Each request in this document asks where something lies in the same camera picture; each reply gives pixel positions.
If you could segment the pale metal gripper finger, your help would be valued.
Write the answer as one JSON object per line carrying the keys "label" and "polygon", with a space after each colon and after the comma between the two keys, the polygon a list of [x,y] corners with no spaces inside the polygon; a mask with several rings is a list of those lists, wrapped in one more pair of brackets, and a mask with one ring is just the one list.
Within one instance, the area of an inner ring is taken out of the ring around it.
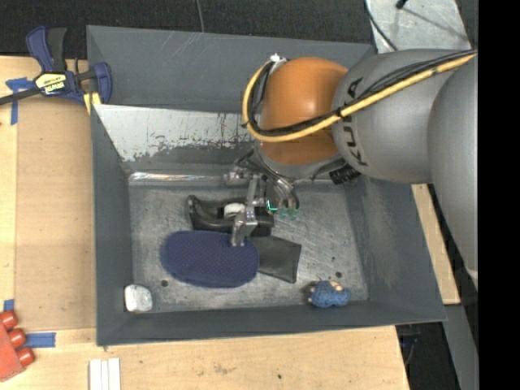
{"label": "pale metal gripper finger", "polygon": [[253,231],[256,229],[257,226],[258,226],[258,221],[256,218],[255,211],[246,210],[244,213],[243,224],[242,224],[242,228],[241,228],[243,237],[251,236],[251,234],[253,233]]}
{"label": "pale metal gripper finger", "polygon": [[231,245],[234,247],[243,246],[245,243],[245,225],[246,222],[243,217],[236,216],[233,221]]}

